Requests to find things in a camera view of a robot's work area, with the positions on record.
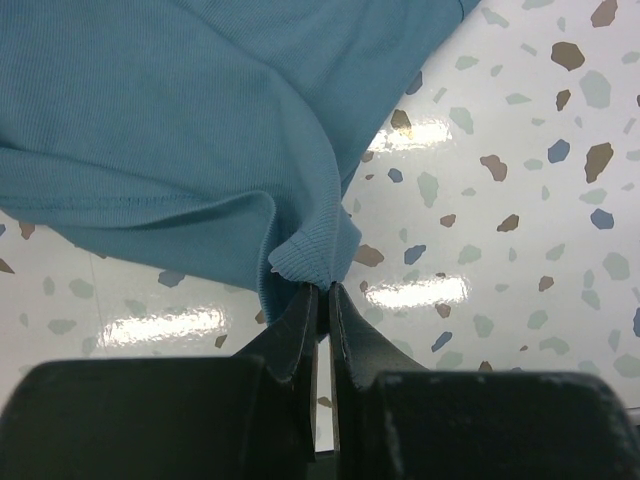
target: blue fabric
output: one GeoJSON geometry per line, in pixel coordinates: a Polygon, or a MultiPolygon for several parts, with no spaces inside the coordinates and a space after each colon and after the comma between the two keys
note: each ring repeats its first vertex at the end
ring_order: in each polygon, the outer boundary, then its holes
{"type": "Polygon", "coordinates": [[[344,278],[358,160],[478,0],[4,0],[0,208],[257,290],[344,278]]]}

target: blue garment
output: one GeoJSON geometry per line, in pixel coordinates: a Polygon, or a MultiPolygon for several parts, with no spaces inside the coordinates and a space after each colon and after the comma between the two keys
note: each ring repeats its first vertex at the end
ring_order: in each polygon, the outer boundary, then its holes
{"type": "Polygon", "coordinates": [[[360,155],[477,2],[1,2],[0,208],[272,321],[344,278],[360,155]]]}

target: ribbed fabric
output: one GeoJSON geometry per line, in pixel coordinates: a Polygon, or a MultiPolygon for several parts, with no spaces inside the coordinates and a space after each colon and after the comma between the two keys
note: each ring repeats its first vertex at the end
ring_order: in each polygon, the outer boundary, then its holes
{"type": "Polygon", "coordinates": [[[273,321],[346,275],[360,155],[477,2],[0,2],[0,208],[273,321]]]}

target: brown spot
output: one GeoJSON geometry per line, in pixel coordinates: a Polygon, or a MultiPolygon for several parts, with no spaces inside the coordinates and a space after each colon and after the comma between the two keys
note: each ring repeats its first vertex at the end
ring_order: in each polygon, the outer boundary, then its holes
{"type": "Polygon", "coordinates": [[[493,367],[491,366],[491,364],[487,361],[484,361],[480,364],[480,367],[478,368],[479,372],[493,372],[493,367]]]}
{"type": "Polygon", "coordinates": [[[551,60],[571,71],[582,66],[584,55],[575,43],[558,42],[551,47],[551,60]]]}
{"type": "Polygon", "coordinates": [[[259,325],[262,325],[263,323],[267,322],[267,319],[264,318],[264,312],[262,310],[260,310],[256,316],[255,316],[256,322],[258,322],[259,325]]]}
{"type": "Polygon", "coordinates": [[[545,290],[548,290],[551,287],[553,287],[553,284],[554,284],[553,277],[547,277],[545,275],[540,279],[540,282],[538,283],[538,291],[544,292],[545,290]]]}
{"type": "Polygon", "coordinates": [[[320,397],[318,399],[318,404],[322,405],[323,407],[327,407],[327,408],[332,408],[333,407],[333,403],[331,403],[331,400],[329,400],[327,397],[320,397]]]}
{"type": "Polygon", "coordinates": [[[404,110],[394,110],[391,115],[391,126],[394,130],[400,132],[401,135],[413,138],[413,131],[411,130],[411,121],[407,116],[407,112],[404,110]]]}
{"type": "Polygon", "coordinates": [[[36,231],[36,226],[30,223],[18,222],[18,225],[20,226],[20,231],[22,232],[22,238],[24,238],[25,240],[29,240],[33,232],[36,231]]]}
{"type": "Polygon", "coordinates": [[[587,183],[593,183],[598,179],[598,175],[608,165],[611,157],[613,157],[613,148],[608,142],[594,145],[589,149],[587,163],[584,166],[584,171],[587,174],[587,183]]]}
{"type": "Polygon", "coordinates": [[[16,273],[16,272],[13,271],[13,269],[9,265],[7,265],[7,262],[2,260],[1,258],[0,258],[0,272],[16,273]]]}
{"type": "Polygon", "coordinates": [[[505,218],[500,225],[498,225],[499,232],[510,232],[518,228],[518,224],[520,223],[520,217],[515,214],[509,215],[505,218]]]}
{"type": "Polygon", "coordinates": [[[371,150],[367,150],[362,154],[362,157],[360,157],[360,161],[362,163],[367,163],[367,162],[370,162],[371,160],[373,160],[373,152],[371,150]]]}
{"type": "Polygon", "coordinates": [[[507,164],[501,162],[497,155],[480,157],[480,163],[489,169],[496,182],[502,182],[507,178],[507,164]]]}
{"type": "Polygon", "coordinates": [[[436,303],[436,311],[442,318],[448,318],[451,315],[451,307],[446,303],[436,303]]]}
{"type": "Polygon", "coordinates": [[[227,339],[227,335],[220,335],[216,338],[216,348],[222,348],[224,341],[227,339]]]}
{"type": "Polygon", "coordinates": [[[376,267],[384,260],[384,255],[380,253],[380,250],[370,247],[367,244],[360,245],[354,261],[366,265],[367,267],[376,267]]]}
{"type": "Polygon", "coordinates": [[[440,225],[443,227],[450,228],[454,223],[456,223],[456,216],[454,213],[451,215],[445,215],[440,219],[440,225]]]}
{"type": "Polygon", "coordinates": [[[593,28],[611,25],[616,18],[616,10],[618,10],[618,0],[604,0],[591,15],[593,28]]]}
{"type": "Polygon", "coordinates": [[[556,108],[558,109],[559,112],[562,111],[562,109],[567,104],[570,98],[571,98],[571,91],[562,90],[561,92],[558,92],[558,94],[556,95],[556,108]]]}

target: terrazzo surface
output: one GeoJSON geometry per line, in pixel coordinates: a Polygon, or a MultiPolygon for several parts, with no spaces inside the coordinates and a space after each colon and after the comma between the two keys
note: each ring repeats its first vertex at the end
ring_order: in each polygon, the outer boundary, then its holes
{"type": "MultiPolygon", "coordinates": [[[[590,372],[640,407],[639,23],[636,0],[484,0],[375,137],[345,285],[418,362],[590,372]]],[[[252,292],[2,213],[0,319],[0,401],[45,360],[228,355],[265,328],[252,292]]]]}

